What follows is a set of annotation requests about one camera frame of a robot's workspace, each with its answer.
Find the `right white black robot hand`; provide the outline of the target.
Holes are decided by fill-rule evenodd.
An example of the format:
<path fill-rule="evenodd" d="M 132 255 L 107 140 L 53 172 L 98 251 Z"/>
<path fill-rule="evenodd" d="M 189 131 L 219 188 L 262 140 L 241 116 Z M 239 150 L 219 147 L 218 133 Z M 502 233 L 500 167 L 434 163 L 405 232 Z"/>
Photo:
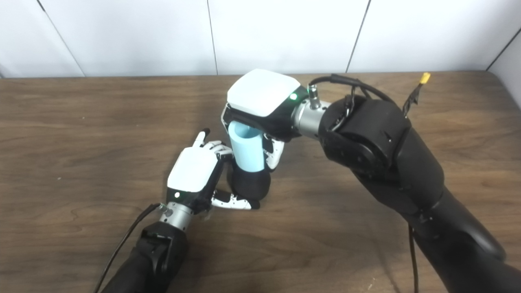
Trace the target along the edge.
<path fill-rule="evenodd" d="M 295 78 L 264 69 L 240 77 L 228 90 L 221 122 L 236 165 L 243 171 L 273 171 L 284 145 L 301 136 L 298 110 L 309 100 Z"/>

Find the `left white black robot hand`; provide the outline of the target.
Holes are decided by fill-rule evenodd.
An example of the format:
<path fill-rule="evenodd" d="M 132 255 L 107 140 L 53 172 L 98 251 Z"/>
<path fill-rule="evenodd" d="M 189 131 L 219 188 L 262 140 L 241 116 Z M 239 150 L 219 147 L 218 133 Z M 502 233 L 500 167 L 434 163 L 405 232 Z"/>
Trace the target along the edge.
<path fill-rule="evenodd" d="M 185 206 L 193 214 L 207 212 L 212 207 L 258 210 L 259 201 L 217 188 L 225 165 L 234 156 L 232 148 L 222 141 L 206 142 L 209 133 L 204 128 L 194 143 L 181 151 L 167 178 L 167 203 Z"/>

